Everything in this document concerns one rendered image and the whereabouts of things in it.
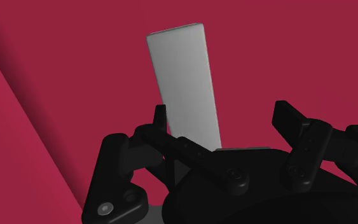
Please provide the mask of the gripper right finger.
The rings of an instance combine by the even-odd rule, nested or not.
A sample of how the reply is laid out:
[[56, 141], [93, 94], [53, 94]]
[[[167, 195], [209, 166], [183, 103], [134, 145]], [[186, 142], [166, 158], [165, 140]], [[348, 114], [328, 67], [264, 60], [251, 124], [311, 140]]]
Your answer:
[[275, 102], [272, 125], [292, 147], [280, 174], [288, 190], [309, 191], [324, 160], [334, 162], [358, 186], [358, 125], [338, 130], [307, 118], [287, 101]]

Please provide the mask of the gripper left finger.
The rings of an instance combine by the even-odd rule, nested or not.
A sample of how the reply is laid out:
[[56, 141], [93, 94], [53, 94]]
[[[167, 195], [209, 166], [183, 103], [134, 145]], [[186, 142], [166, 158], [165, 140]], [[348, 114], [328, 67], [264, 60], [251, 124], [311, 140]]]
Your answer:
[[213, 153], [186, 137], [167, 132], [167, 109], [157, 105], [153, 122], [140, 125], [132, 137], [107, 135], [95, 164], [81, 215], [82, 224], [135, 224], [149, 211], [146, 191], [131, 182], [134, 171], [147, 169], [174, 193], [194, 171], [232, 196], [249, 189], [246, 171], [217, 162]]

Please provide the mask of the grey flat rectangular slab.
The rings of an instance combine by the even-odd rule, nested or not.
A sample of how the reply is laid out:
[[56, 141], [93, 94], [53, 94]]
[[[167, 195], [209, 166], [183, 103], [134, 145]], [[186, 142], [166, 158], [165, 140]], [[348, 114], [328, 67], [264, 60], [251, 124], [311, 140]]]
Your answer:
[[203, 24], [154, 32], [146, 41], [170, 133], [210, 151], [221, 148]]

